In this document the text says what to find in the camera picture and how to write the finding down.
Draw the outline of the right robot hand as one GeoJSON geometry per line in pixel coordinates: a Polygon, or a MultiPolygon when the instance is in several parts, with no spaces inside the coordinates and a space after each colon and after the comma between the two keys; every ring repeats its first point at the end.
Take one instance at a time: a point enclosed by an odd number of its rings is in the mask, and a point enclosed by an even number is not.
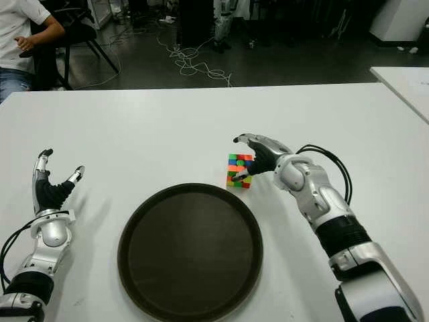
{"type": "Polygon", "coordinates": [[[274,171],[279,158],[293,154],[293,151],[281,142],[263,135],[243,133],[233,139],[234,143],[245,143],[254,152],[255,158],[250,166],[232,177],[233,182],[242,181],[248,176],[274,171]]]}

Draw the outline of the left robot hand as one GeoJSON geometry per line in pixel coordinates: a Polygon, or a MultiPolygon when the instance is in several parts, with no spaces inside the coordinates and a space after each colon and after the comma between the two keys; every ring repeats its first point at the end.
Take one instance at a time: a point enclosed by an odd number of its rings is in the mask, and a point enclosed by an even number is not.
{"type": "Polygon", "coordinates": [[[51,148],[41,151],[34,164],[32,197],[36,215],[50,209],[61,210],[64,202],[84,175],[85,167],[79,166],[63,183],[51,184],[50,171],[46,169],[46,165],[52,154],[53,149],[51,148]]]}

